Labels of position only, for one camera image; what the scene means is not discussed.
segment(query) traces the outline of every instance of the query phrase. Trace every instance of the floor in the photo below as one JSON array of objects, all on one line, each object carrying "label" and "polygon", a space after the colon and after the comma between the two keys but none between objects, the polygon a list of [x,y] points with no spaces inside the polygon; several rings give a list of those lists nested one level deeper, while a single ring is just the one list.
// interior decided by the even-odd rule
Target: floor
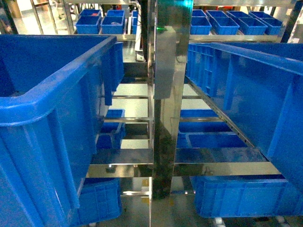
[{"label": "floor", "polygon": [[[58,18],[54,10],[54,17],[58,28],[65,28],[65,21]],[[32,11],[22,13],[23,17],[15,19],[20,34],[39,35],[40,31]],[[53,25],[48,12],[40,11],[41,23],[44,34],[54,35]],[[67,35],[67,31],[59,31],[60,35]],[[134,42],[124,43],[124,62],[135,62]],[[188,86],[184,85],[184,95],[196,95]],[[120,84],[116,95],[147,95],[147,86],[144,84]],[[209,108],[202,100],[183,100],[182,109]],[[114,99],[111,108],[125,109],[126,117],[146,117],[147,100],[123,100]],[[122,148],[147,148],[147,140],[123,140]],[[142,191],[141,181],[145,178],[123,178],[123,191]],[[173,180],[172,188],[185,190],[184,179],[176,177]],[[208,227],[212,225],[212,219],[202,218],[196,214],[193,204],[193,194],[175,194],[169,199],[153,201],[152,207],[149,198],[146,196],[123,196],[123,213],[114,220],[98,223],[98,227],[147,227],[150,224],[150,215],[156,217],[153,226],[158,227]],[[281,227],[275,218],[224,218],[227,227]],[[289,226],[302,227],[302,217],[286,217]]]}]

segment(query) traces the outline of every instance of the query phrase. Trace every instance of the stainless steel rack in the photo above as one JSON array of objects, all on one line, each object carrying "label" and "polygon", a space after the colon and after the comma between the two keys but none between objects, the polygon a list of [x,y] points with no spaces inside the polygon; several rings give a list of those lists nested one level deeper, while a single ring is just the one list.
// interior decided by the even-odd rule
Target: stainless steel rack
[{"label": "stainless steel rack", "polygon": [[[129,0],[65,0],[69,30],[73,24],[68,3],[134,4]],[[144,118],[111,118],[108,122],[125,122],[128,138],[147,138],[149,147],[121,149],[115,152],[98,151],[93,157],[88,177],[123,177],[134,184],[148,181],[146,191],[126,191],[123,201],[133,212],[125,211],[122,217],[100,226],[209,226],[210,222],[194,214],[193,191],[188,183],[191,175],[276,175],[277,169],[269,161],[214,162],[208,154],[211,149],[191,149],[199,160],[185,156],[186,149],[176,149],[180,121],[224,121],[247,143],[247,149],[259,152],[237,126],[211,102],[194,84],[187,82],[195,96],[183,96],[187,46],[189,42],[280,42],[289,19],[294,0],[155,0],[148,1],[148,61],[125,64],[124,82],[146,83],[147,96],[114,96],[115,99],[146,99],[148,116]],[[281,34],[270,35],[189,35],[190,18],[194,6],[273,6],[279,8],[278,18],[283,21]],[[132,40],[127,35],[117,35],[118,40]],[[180,118],[182,99],[203,99],[217,112],[218,118]],[[175,184],[182,182],[179,194]]]}]

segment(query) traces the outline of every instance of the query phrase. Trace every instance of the metal frame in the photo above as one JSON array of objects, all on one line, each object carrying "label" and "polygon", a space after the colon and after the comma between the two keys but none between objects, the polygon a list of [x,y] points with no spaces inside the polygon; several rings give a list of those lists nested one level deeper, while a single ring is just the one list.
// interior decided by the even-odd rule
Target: metal frame
[{"label": "metal frame", "polygon": [[[68,3],[134,4],[127,0],[65,0]],[[149,177],[149,192],[130,192],[129,195],[148,195],[149,226],[159,226],[159,219],[167,219],[166,212],[159,215],[159,204],[171,206],[168,197],[172,194],[173,179],[192,175],[276,175],[279,171],[266,159],[252,162],[216,162],[209,158],[211,149],[176,149],[179,122],[226,122],[248,145],[247,149],[259,152],[249,138],[218,109],[211,99],[197,86],[189,82],[197,95],[183,96],[187,46],[189,42],[279,42],[279,36],[256,35],[189,35],[191,9],[193,5],[276,6],[285,10],[294,6],[293,0],[158,0],[148,1],[148,61],[147,64],[125,64],[124,83],[148,85],[147,96],[114,96],[114,99],[145,99],[148,102],[147,117],[107,118],[106,122],[125,122],[128,139],[149,140],[148,149],[99,150],[94,155],[87,177]],[[127,40],[128,35],[118,40]],[[180,118],[182,99],[203,99],[219,117]],[[192,158],[188,153],[196,154]],[[153,198],[159,199],[152,206]]]}]

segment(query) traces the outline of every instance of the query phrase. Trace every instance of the stacked bins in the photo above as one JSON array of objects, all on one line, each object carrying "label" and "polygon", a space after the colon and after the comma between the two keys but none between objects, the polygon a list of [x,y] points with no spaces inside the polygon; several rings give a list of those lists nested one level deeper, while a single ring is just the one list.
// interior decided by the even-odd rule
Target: stacked bins
[{"label": "stacked bins", "polygon": [[[108,110],[106,117],[124,117],[124,109]],[[125,136],[125,123],[105,122],[97,141],[97,149],[120,149],[121,142]]]},{"label": "stacked bins", "polygon": [[132,34],[137,34],[138,11],[132,11]]},{"label": "stacked bins", "polygon": [[87,178],[80,195],[80,208],[70,227],[117,218],[121,215],[119,178]]},{"label": "stacked bins", "polygon": [[1,187],[19,203],[6,204],[0,216],[13,210],[11,223],[23,217],[32,226],[68,226],[96,152],[98,119],[111,104],[115,61],[109,54],[116,38],[2,35],[0,40],[0,144],[10,158],[1,163],[6,179]]},{"label": "stacked bins", "polygon": [[267,29],[265,30],[267,35],[278,35],[280,33],[282,21],[279,21],[264,12],[250,11],[249,15],[259,19],[267,26]]},{"label": "stacked bins", "polygon": [[109,10],[101,21],[102,34],[123,34],[125,25],[124,10]]},{"label": "stacked bins", "polygon": [[[182,110],[181,116],[212,117],[216,115],[212,110]],[[188,132],[186,133],[189,139],[187,148],[208,148],[211,160],[216,162],[265,161],[256,149],[246,149],[244,143],[237,144],[235,138],[228,137],[227,135],[232,132],[225,132],[228,127],[223,122],[220,122],[221,125],[218,125],[218,122],[205,122],[203,126],[197,122],[188,124],[181,122],[179,125],[180,131]],[[225,135],[225,137],[214,141],[214,134]],[[194,155],[193,150],[189,149],[187,152]],[[191,177],[191,181],[196,194],[197,213],[204,218],[303,214],[303,195],[281,175],[194,176]]]},{"label": "stacked bins", "polygon": [[281,175],[194,176],[197,213],[204,218],[303,214],[303,195]]},{"label": "stacked bins", "polygon": [[210,44],[210,96],[303,192],[302,44]]},{"label": "stacked bins", "polygon": [[203,12],[203,10],[193,10],[190,24],[190,34],[208,35],[211,29],[212,26],[206,18],[206,14]]},{"label": "stacked bins", "polygon": [[101,11],[95,9],[84,9],[79,14],[76,23],[78,34],[98,34],[100,30]]},{"label": "stacked bins", "polygon": [[207,10],[209,21],[218,35],[235,35],[239,25],[223,11]]},{"label": "stacked bins", "polygon": [[240,26],[239,30],[245,35],[263,35],[267,25],[241,11],[228,11],[229,15]]}]

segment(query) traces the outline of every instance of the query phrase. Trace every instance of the metal post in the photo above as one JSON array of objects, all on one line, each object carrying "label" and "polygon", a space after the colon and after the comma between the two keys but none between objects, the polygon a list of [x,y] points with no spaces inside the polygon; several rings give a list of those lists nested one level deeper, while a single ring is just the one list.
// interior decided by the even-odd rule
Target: metal post
[{"label": "metal post", "polygon": [[170,194],[192,7],[191,0],[158,0],[156,6],[155,199],[164,199]]},{"label": "metal post", "polygon": [[67,31],[69,35],[72,35],[74,34],[75,29],[71,18],[70,5],[65,0],[62,0],[62,5],[63,5],[64,13],[66,15]]},{"label": "metal post", "polygon": [[58,34],[58,29],[56,26],[56,22],[55,22],[55,18],[53,17],[53,11],[52,11],[52,6],[51,4],[48,4],[48,11],[51,14],[51,19],[52,19],[52,23],[53,23],[53,28],[55,30],[56,35]]},{"label": "metal post", "polygon": [[41,21],[40,21],[39,16],[38,16],[37,8],[35,7],[35,4],[34,4],[34,0],[30,0],[30,3],[32,4],[33,10],[34,10],[34,16],[36,17],[36,21],[37,21],[40,33],[43,35],[44,32],[43,32],[43,29],[42,29]]}]

